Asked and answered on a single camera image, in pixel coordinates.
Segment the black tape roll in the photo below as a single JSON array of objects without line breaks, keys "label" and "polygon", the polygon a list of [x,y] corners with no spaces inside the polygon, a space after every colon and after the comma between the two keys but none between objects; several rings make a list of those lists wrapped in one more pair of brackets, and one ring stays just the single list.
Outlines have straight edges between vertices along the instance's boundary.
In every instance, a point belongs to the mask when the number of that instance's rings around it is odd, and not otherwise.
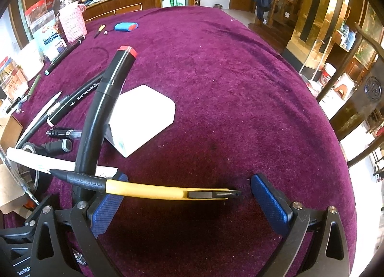
[{"label": "black tape roll", "polygon": [[48,157],[48,151],[44,146],[32,142],[26,142],[22,150],[30,153],[30,156],[27,156],[27,164],[33,178],[33,191],[36,195],[41,195],[48,190],[52,181],[52,175],[42,163],[42,156]]}]

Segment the white long marker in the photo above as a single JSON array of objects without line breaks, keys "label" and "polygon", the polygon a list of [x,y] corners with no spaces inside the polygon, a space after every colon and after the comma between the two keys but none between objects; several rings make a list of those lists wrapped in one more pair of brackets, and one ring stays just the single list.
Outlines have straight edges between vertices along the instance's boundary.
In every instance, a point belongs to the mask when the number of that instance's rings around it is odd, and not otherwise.
[{"label": "white long marker", "polygon": [[[30,153],[25,152],[21,149],[15,149],[10,147],[6,151],[6,156],[10,161],[13,161],[15,163],[21,164],[29,168],[27,164],[27,156],[30,156]],[[56,159],[56,158],[42,156],[42,163],[43,163],[43,166],[47,168],[48,172],[51,169],[57,169],[57,170],[72,171],[72,172],[80,173],[80,171],[75,170],[75,163],[73,161],[67,161],[63,159]],[[117,172],[118,172],[118,169],[115,167],[105,167],[105,166],[98,165],[96,167],[95,173],[88,172],[87,174],[90,176],[97,176],[102,178],[112,178]]]}]

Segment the white square box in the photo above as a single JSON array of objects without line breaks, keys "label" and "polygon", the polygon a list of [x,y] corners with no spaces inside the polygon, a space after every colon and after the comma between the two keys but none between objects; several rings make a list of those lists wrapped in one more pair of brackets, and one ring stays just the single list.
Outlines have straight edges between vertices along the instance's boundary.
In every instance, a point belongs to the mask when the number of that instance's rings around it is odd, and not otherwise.
[{"label": "white square box", "polygon": [[173,100],[147,85],[140,85],[119,96],[105,138],[127,158],[170,126],[175,112]]}]

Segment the black brush pen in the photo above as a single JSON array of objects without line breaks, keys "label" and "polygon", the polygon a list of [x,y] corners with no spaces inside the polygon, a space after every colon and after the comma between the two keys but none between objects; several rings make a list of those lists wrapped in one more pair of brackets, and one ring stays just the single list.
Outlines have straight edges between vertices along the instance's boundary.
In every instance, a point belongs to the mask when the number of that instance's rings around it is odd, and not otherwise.
[{"label": "black brush pen", "polygon": [[94,92],[99,83],[101,82],[105,71],[101,71],[94,78],[90,79],[88,82],[84,83],[72,94],[68,95],[66,98],[63,98],[60,101],[60,105],[56,108],[53,113],[47,118],[47,123],[51,127],[58,125],[58,123],[65,117],[73,108],[75,108],[82,100],[84,100],[88,95]]}]

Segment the black marker red cap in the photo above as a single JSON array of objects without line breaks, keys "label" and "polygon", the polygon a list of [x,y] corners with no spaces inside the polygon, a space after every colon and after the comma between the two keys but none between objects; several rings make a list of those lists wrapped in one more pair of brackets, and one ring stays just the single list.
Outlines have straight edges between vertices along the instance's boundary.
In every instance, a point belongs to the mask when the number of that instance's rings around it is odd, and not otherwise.
[{"label": "black marker red cap", "polygon": [[76,172],[95,175],[111,113],[136,57],[137,52],[132,47],[121,46],[103,73],[82,129]]}]

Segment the purple velvet tablecloth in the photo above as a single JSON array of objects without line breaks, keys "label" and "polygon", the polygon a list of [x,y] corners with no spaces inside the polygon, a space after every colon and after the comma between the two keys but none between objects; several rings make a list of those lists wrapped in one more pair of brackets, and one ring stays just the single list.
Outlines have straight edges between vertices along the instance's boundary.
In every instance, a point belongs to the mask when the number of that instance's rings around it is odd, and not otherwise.
[{"label": "purple velvet tablecloth", "polygon": [[[138,28],[114,31],[120,22]],[[105,143],[100,164],[135,183],[241,191],[214,202],[125,198],[99,238],[124,276],[255,276],[280,240],[251,194],[257,172],[305,207],[335,206],[355,257],[355,197],[338,139],[301,76],[256,33],[209,7],[130,12],[87,29],[87,39],[24,103],[21,125],[128,45],[137,60],[124,89],[148,85],[168,96],[175,119],[127,158]]]}]

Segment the wooden chair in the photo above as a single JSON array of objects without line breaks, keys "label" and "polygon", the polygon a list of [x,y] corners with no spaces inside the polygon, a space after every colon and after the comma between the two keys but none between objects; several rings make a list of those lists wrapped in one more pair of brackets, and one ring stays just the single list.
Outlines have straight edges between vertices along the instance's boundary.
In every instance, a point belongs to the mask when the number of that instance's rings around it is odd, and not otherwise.
[{"label": "wooden chair", "polygon": [[367,42],[379,56],[374,67],[365,75],[356,91],[330,119],[331,127],[339,141],[346,138],[358,125],[366,120],[375,109],[383,108],[383,48],[362,28],[355,24],[357,34],[355,42],[342,61],[340,68],[331,76],[316,97],[320,102],[333,88],[340,76],[345,73],[347,64],[352,60],[362,42]]}]

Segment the green pen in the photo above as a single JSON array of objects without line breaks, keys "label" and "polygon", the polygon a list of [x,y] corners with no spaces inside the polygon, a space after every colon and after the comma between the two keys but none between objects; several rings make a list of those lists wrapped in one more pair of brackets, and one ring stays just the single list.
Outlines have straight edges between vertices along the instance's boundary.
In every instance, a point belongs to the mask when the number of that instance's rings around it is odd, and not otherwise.
[{"label": "green pen", "polygon": [[40,74],[36,76],[36,78],[35,78],[33,84],[31,85],[31,87],[30,87],[30,89],[29,89],[28,96],[31,96],[31,95],[34,93],[34,91],[35,91],[35,89],[36,89],[36,86],[38,85],[38,83],[39,83],[39,81],[40,81],[40,78],[41,78],[41,75],[40,75]]}]

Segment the black teal-tipped marker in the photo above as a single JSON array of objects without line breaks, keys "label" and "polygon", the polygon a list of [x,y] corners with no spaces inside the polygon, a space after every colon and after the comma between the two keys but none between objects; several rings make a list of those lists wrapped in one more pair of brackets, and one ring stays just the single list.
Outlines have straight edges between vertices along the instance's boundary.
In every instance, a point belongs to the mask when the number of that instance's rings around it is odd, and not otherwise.
[{"label": "black teal-tipped marker", "polygon": [[83,41],[85,35],[80,36],[74,43],[66,47],[59,55],[50,63],[49,67],[44,71],[44,75],[48,76],[51,72],[68,56],[70,55]]}]

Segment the blue battery pack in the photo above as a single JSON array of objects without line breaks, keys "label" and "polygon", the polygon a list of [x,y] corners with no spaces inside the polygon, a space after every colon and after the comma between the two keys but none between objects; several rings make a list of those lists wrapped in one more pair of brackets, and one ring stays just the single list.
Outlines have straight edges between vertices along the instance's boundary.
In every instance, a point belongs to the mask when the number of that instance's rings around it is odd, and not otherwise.
[{"label": "blue battery pack", "polygon": [[114,31],[131,32],[137,28],[137,22],[120,22],[114,26]]}]

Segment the pink woven cup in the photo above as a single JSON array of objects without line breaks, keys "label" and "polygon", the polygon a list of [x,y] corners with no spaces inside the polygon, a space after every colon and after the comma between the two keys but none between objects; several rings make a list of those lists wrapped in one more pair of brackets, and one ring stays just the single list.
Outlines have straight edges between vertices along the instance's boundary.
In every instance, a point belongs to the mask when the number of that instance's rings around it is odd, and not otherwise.
[{"label": "pink woven cup", "polygon": [[87,34],[83,13],[86,5],[77,0],[60,0],[59,21],[69,43]]}]

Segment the red lid plastic jar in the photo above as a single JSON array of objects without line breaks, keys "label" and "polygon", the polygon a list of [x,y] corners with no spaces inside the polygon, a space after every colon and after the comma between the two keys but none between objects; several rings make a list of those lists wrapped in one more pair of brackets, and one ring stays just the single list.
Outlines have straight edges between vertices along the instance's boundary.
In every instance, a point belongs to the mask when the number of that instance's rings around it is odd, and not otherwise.
[{"label": "red lid plastic jar", "polygon": [[25,12],[27,25],[30,26],[33,22],[44,16],[48,12],[46,1],[39,0]]}]

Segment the person in dark jacket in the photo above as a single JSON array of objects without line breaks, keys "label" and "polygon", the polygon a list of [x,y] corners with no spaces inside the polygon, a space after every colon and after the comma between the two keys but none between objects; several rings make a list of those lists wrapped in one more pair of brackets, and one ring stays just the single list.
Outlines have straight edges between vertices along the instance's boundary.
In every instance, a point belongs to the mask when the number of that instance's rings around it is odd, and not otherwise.
[{"label": "person in dark jacket", "polygon": [[271,0],[253,0],[256,4],[257,24],[261,26],[264,22],[264,13],[271,8]]}]

